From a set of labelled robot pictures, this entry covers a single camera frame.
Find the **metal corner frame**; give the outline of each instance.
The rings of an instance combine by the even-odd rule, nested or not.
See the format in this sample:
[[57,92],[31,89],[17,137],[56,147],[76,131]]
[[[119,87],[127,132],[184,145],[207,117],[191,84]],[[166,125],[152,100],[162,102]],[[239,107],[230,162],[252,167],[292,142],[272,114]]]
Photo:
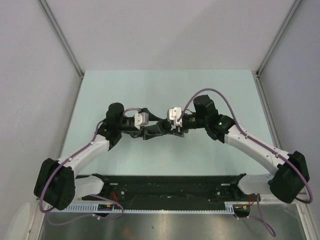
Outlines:
[[75,95],[75,98],[73,100],[72,108],[71,108],[71,111],[70,111],[70,114],[69,114],[69,117],[68,117],[68,123],[66,125],[65,131],[64,131],[64,134],[63,134],[63,139],[61,141],[61,144],[60,144],[60,147],[59,147],[59,152],[58,152],[58,155],[57,155],[56,159],[58,159],[58,158],[60,158],[62,156],[62,152],[64,150],[65,143],[66,143],[66,140],[67,140],[68,131],[69,131],[69,128],[70,128],[70,125],[71,125],[71,120],[72,120],[72,117],[73,117],[75,109],[76,109],[76,105],[77,105],[77,101],[78,101],[78,97],[79,97],[79,94],[80,94],[82,83],[83,83],[83,78],[81,78],[81,80],[80,80],[80,82],[79,82],[79,84],[77,86],[76,95]]
[[47,3],[47,1],[46,0],[37,0],[37,2],[39,3],[40,8],[43,11],[43,14],[46,16],[46,19],[48,20],[50,26],[52,27],[52,30],[54,31],[56,37],[58,38],[59,42],[61,43],[61,46],[62,46],[65,54],[69,58],[71,64],[73,65],[75,71],[79,75],[80,79],[83,79],[84,72],[82,71],[82,69],[81,69],[81,67],[75,57],[75,54],[73,53],[73,51],[72,51],[72,49],[66,39],[66,36],[62,32],[52,10],[50,9],[50,7]]
[[272,54],[274,53],[275,49],[277,48],[278,44],[280,43],[280,41],[282,40],[283,36],[285,35],[290,23],[292,22],[294,16],[296,15],[296,12],[298,11],[298,9],[300,8],[300,6],[302,5],[302,3],[305,0],[295,0],[294,3],[291,5],[291,8],[289,10],[289,12],[287,13],[287,15],[285,16],[278,32],[276,33],[274,39],[272,40],[272,43],[268,49],[268,51],[266,52],[259,68],[257,69],[257,75],[260,76],[261,73],[263,72],[263,70],[265,69],[269,59],[271,58]]
[[[265,115],[265,119],[267,125],[269,127],[269,131],[271,134],[271,139],[275,147],[283,149],[282,144],[277,133],[277,129],[275,126],[274,119],[272,117],[272,113],[267,101],[267,97],[265,91],[261,84],[261,77],[258,75],[257,72],[252,71],[253,79],[256,85],[256,89],[262,104],[262,109]],[[271,199],[268,201],[270,204],[272,201],[278,202],[277,199]],[[300,202],[295,203],[296,208],[298,210],[300,220],[303,226],[303,230],[307,240],[319,240],[320,239],[320,232],[317,225],[317,220],[313,215],[312,207],[309,204],[304,204]]]

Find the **light gray floor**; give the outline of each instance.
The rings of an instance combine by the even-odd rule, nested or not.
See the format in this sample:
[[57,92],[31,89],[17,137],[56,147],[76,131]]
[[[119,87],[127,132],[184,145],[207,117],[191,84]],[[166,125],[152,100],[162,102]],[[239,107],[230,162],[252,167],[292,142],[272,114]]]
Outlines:
[[[184,108],[203,88],[219,90],[230,102],[239,123],[257,138],[272,144],[267,121],[249,69],[87,71],[63,148],[63,156],[92,138],[108,106],[149,108],[166,118],[172,107]],[[206,92],[221,114],[230,116],[222,98]],[[238,175],[266,174],[256,161],[239,150],[210,139],[204,129],[190,130],[184,138],[161,136],[143,141],[123,134],[109,152],[81,174],[103,175]]]
[[[296,205],[262,205],[267,222],[279,240],[305,240]],[[81,213],[49,213],[62,223]],[[251,216],[259,216],[257,206]],[[272,240],[264,225],[232,215],[125,214],[116,220],[86,217],[65,226],[44,221],[39,240]]]

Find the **metal surface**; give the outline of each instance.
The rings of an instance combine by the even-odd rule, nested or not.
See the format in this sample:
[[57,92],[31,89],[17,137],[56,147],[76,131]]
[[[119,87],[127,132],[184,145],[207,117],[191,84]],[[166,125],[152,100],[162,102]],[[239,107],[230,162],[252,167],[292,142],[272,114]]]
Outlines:
[[278,43],[280,42],[280,40],[282,39],[284,33],[286,32],[289,24],[291,23],[291,20],[293,19],[293,17],[295,16],[295,13],[297,12],[297,10],[299,9],[301,3],[304,0],[295,0],[294,3],[292,4],[288,14],[285,16],[281,27],[279,28],[278,32],[276,33],[268,51],[266,52],[266,55],[264,56],[262,63],[260,64],[257,73],[258,75],[261,75],[261,73],[263,72],[267,62],[269,61],[270,57],[272,56],[272,53],[274,52],[274,50],[276,49]]
[[300,215],[301,223],[304,229],[304,234],[308,240],[320,239],[320,233],[317,226],[317,220],[312,212],[310,205],[299,204],[296,206]]
[[[281,240],[305,240],[295,205],[262,205],[264,216]],[[258,216],[255,205],[252,216]],[[46,217],[62,223],[78,213],[50,213]],[[232,215],[125,214],[117,220],[86,217],[65,226],[45,220],[39,240],[271,240],[265,226],[256,220],[236,220]]]
[[56,37],[58,38],[59,42],[61,43],[66,55],[70,59],[75,71],[78,73],[79,77],[82,79],[84,76],[84,72],[81,70],[79,63],[73,53],[73,51],[70,48],[70,45],[62,32],[53,12],[51,11],[48,3],[46,0],[37,0],[40,7],[43,10],[44,15],[46,16],[47,20],[49,21]]

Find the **white wall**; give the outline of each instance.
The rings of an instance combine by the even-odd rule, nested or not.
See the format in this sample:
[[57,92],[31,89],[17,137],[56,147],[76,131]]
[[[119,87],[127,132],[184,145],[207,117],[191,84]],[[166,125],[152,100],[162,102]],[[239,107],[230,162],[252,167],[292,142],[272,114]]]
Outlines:
[[293,2],[48,0],[84,70],[256,70]]
[[56,158],[80,79],[35,0],[0,3],[0,239]]
[[304,1],[261,79],[283,146],[307,160],[320,220],[320,1]]

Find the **purple cable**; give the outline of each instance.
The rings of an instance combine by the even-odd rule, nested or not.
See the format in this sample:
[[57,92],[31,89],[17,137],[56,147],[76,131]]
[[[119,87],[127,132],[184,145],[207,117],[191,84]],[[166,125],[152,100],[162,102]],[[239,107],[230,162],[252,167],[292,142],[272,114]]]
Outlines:
[[[184,116],[184,114],[186,113],[189,105],[191,104],[191,102],[202,92],[205,92],[205,91],[212,91],[212,92],[215,92],[217,93],[218,95],[220,95],[220,97],[222,97],[222,99],[225,101],[226,105],[228,106],[229,110],[230,110],[230,113],[232,115],[232,118],[234,120],[234,123],[236,125],[236,127],[239,129],[239,131],[245,136],[247,137],[248,139],[250,139],[251,141],[255,142],[256,144],[260,145],[261,147],[263,147],[264,149],[268,150],[269,152],[271,152],[272,154],[276,155],[278,154],[274,149],[268,147],[267,145],[265,145],[264,143],[260,142],[259,140],[251,137],[250,135],[247,136],[247,133],[245,133],[245,131],[242,130],[242,128],[240,127],[237,119],[236,119],[236,116],[235,116],[235,113],[231,107],[231,105],[229,104],[228,100],[226,99],[226,97],[221,93],[219,92],[218,90],[214,89],[214,88],[204,88],[204,89],[201,89],[199,91],[197,91],[191,98],[190,100],[188,101],[188,103],[185,105],[182,113],[181,113],[181,116],[179,117],[179,119],[177,120],[178,122],[180,121],[180,119]],[[301,178],[301,180],[303,181],[303,184],[305,185],[307,191],[308,191],[308,194],[309,194],[309,200],[302,200],[300,198],[295,198],[296,200],[298,200],[299,202],[302,202],[304,204],[310,204],[312,203],[312,201],[314,200],[314,196],[312,194],[312,191],[311,191],[311,188],[307,182],[307,180],[304,178],[304,176],[300,173],[300,171],[289,161],[287,160],[284,156],[282,156],[281,154],[278,154],[278,158],[280,158],[281,160],[283,160],[285,163],[287,163],[295,172],[296,174],[299,176],[299,178]]]
[[127,112],[130,112],[130,111],[138,111],[138,112],[140,112],[140,111],[141,111],[141,108],[139,108],[139,107],[131,107],[131,108],[128,108],[128,109],[126,109],[126,110],[123,111],[122,116],[126,117],[126,113],[127,113]]
[[94,135],[93,135],[93,138],[92,140],[87,144],[85,145],[83,148],[81,148],[80,150],[76,151],[74,154],[72,154],[71,156],[69,156],[66,160],[64,160],[54,171],[53,173],[50,175],[50,177],[48,178],[48,180],[46,181],[44,187],[43,187],[43,190],[42,190],[42,193],[40,195],[40,198],[39,198],[39,208],[40,208],[40,211],[42,213],[49,213],[51,212],[54,207],[48,209],[48,210],[44,210],[44,207],[43,207],[43,203],[44,203],[44,197],[45,197],[45,194],[46,194],[46,191],[49,187],[49,184],[51,183],[52,179],[54,179],[55,175],[57,174],[57,172],[67,163],[69,162],[69,159],[73,159],[75,156],[77,156],[78,154],[82,153],[84,150],[86,150],[89,146],[91,146],[91,142],[93,142],[96,137],[97,137],[97,134],[98,134],[98,128],[100,126],[100,124],[103,122],[103,120],[99,121],[98,124],[96,125],[95,127],[95,132],[94,132]]
[[191,114],[194,114],[194,112],[193,112],[193,111],[191,111],[191,110],[189,110],[189,109],[187,109],[186,111],[189,111]]
[[101,199],[101,200],[105,200],[105,201],[108,201],[108,202],[111,202],[115,205],[118,205],[121,209],[121,213],[118,214],[117,216],[113,216],[113,217],[106,217],[106,216],[99,216],[99,215],[95,215],[94,213],[93,214],[85,214],[85,215],[81,215],[81,216],[78,216],[70,221],[66,221],[66,222],[62,222],[62,223],[55,223],[55,222],[52,222],[49,217],[47,218],[47,221],[49,224],[53,225],[53,226],[64,226],[64,225],[68,225],[68,224],[71,224],[79,219],[83,219],[83,218],[86,218],[86,217],[97,217],[97,218],[100,218],[100,219],[106,219],[106,220],[113,220],[113,219],[118,219],[120,218],[124,213],[125,213],[125,210],[124,208],[121,206],[120,203],[116,202],[116,201],[113,201],[113,200],[110,200],[110,199],[107,199],[107,198],[104,198],[102,196],[98,196],[98,195],[90,195],[91,197],[95,197],[97,199]]
[[256,198],[256,204],[258,206],[258,210],[259,210],[261,218],[256,217],[256,216],[238,217],[236,214],[234,214],[234,216],[236,217],[236,219],[240,219],[240,220],[255,219],[255,220],[258,220],[259,222],[262,222],[264,224],[265,228],[267,229],[267,231],[270,233],[270,235],[275,238],[276,237],[275,230],[272,228],[272,226],[269,223],[267,223],[267,221],[265,220],[264,216],[262,215],[262,212],[261,212],[261,209],[260,209],[260,203],[259,203],[260,200],[261,200],[260,194],[258,194],[257,198]]

